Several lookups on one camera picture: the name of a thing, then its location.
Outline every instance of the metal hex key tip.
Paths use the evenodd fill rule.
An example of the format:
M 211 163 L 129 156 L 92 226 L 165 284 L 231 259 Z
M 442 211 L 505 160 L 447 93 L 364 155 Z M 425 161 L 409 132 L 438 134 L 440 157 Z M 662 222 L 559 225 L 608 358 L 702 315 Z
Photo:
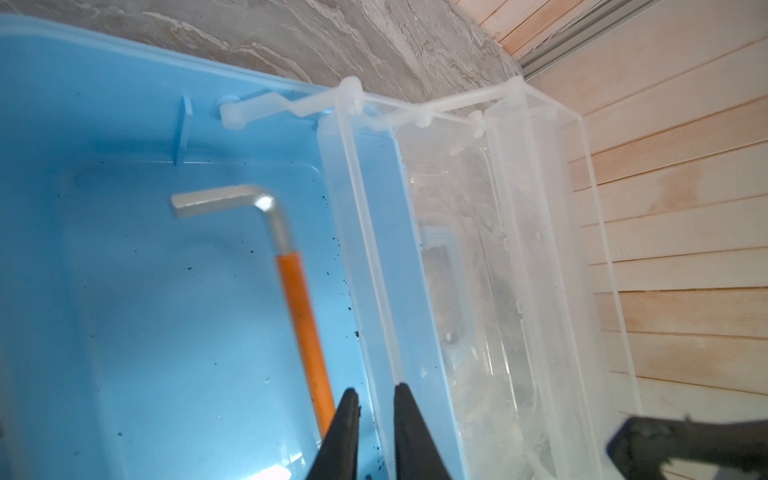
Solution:
M 255 207 L 264 212 L 275 243 L 277 269 L 293 319 L 299 343 L 306 382 L 310 389 L 315 417 L 322 437 L 328 432 L 336 405 L 333 402 L 323 348 L 317 333 L 309 290 L 301 265 L 301 257 L 293 246 L 288 223 L 277 199 L 254 185 L 214 188 L 170 197 L 177 217 L 210 214 L 238 207 Z

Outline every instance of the wood plank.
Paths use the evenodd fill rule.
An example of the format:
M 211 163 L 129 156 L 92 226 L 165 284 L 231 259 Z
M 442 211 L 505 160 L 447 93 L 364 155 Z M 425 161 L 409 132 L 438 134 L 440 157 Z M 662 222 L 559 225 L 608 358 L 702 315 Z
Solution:
M 533 51 L 534 48 L 539 46 L 541 43 L 547 41 L 550 35 L 553 35 L 555 32 L 560 31 L 563 27 L 568 25 L 570 22 L 574 21 L 579 15 L 584 13 L 592 5 L 594 5 L 594 0 L 581 0 L 580 3 L 578 3 L 565 15 L 561 16 L 556 21 L 554 21 L 552 25 L 549 25 L 547 28 L 541 30 L 538 34 L 536 34 L 534 37 L 528 40 L 524 45 L 518 48 L 514 53 L 511 54 L 512 57 L 515 60 L 521 60 L 524 56 L 526 56 L 528 53 Z
M 610 373 L 617 409 L 637 413 L 630 376 Z M 696 422 L 748 422 L 768 417 L 768 396 L 734 390 L 715 389 L 686 383 L 637 379 L 644 414 L 661 419 Z
M 606 265 L 590 265 L 593 292 L 609 292 Z M 620 291 L 768 286 L 768 248 L 614 263 Z
M 586 115 L 766 35 L 764 0 L 665 0 L 529 82 Z
M 719 470 L 717 465 L 673 459 L 662 472 L 670 480 L 714 480 Z
M 614 262 L 768 247 L 768 196 L 617 220 L 605 230 Z M 581 238 L 587 263 L 604 263 L 599 226 L 582 227 Z
M 708 475 L 703 477 L 700 477 L 700 476 L 691 477 L 688 475 L 679 475 L 675 472 L 672 472 L 669 466 L 662 468 L 661 473 L 664 475 L 664 477 L 667 480 L 713 480 L 714 478 L 714 475 L 711 475 L 711 476 Z
M 504 0 L 458 0 L 456 5 L 476 24 L 480 25 L 491 13 L 502 6 Z
M 768 143 L 603 184 L 598 193 L 605 222 L 765 195 Z M 597 223 L 591 189 L 575 192 L 574 202 L 582 226 Z
M 761 98 L 592 156 L 598 184 L 768 141 L 768 98 Z M 591 185 L 583 160 L 570 164 L 574 190 Z
M 594 5 L 594 0 L 549 0 L 540 9 L 533 13 L 530 17 L 526 18 L 515 30 L 512 30 L 509 35 L 504 37 L 499 43 L 504 49 L 519 59 L 525 53 L 518 53 L 527 43 L 539 35 L 551 35 L 559 28 L 550 28 L 553 24 L 566 15 L 571 14 L 576 10 L 574 18 L 586 10 L 590 5 Z
M 606 343 L 621 334 L 603 332 Z M 768 394 L 768 340 L 724 336 L 628 333 L 637 376 L 721 389 Z M 617 355 L 608 360 L 612 372 L 626 373 Z
M 500 41 L 546 2 L 547 0 L 506 0 L 480 26 L 494 40 Z
M 585 116 L 590 149 L 607 150 L 766 95 L 768 38 Z M 568 158 L 583 154 L 574 149 Z
M 622 292 L 629 332 L 694 333 L 768 339 L 768 288 Z M 595 295 L 601 328 L 618 332 L 613 295 Z

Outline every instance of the black tool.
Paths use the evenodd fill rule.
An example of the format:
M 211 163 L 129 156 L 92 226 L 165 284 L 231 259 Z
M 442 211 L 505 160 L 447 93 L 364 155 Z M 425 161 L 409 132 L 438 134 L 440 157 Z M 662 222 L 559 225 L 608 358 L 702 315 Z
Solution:
M 627 480 L 665 480 L 672 458 L 705 462 L 768 479 L 768 420 L 729 424 L 632 417 L 607 446 Z
M 356 480 L 359 429 L 359 398 L 347 389 L 306 480 Z
M 306 480 L 357 478 L 359 399 L 347 389 Z M 395 456 L 398 480 L 451 480 L 411 389 L 395 387 Z

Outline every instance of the gray marble surface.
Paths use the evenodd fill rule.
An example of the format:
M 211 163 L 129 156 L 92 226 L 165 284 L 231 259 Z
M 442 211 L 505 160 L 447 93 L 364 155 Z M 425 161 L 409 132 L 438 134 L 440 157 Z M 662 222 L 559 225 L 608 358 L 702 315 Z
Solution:
M 449 0 L 0 0 L 15 12 L 314 84 L 421 102 L 499 83 L 512 58 Z

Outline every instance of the plastic bin wall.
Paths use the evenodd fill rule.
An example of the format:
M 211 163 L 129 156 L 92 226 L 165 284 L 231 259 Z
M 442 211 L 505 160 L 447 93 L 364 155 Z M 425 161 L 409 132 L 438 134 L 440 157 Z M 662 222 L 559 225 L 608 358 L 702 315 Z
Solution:
M 563 151 L 579 117 L 520 81 L 484 119 L 478 135 L 468 118 L 366 95 L 362 113 L 343 104 L 321 123 L 326 172 L 331 157 L 346 163 L 367 207 L 355 230 L 375 239 L 370 275 L 391 308 L 371 322 L 384 341 L 369 358 L 388 362 L 369 364 L 369 381 L 385 399 L 392 379 L 411 385 L 455 478 L 615 478 L 604 445 L 618 417 Z M 387 228 L 407 206 L 378 189 L 398 181 L 415 231 Z M 416 299 L 422 272 L 428 298 Z M 386 449 L 389 409 L 376 409 Z

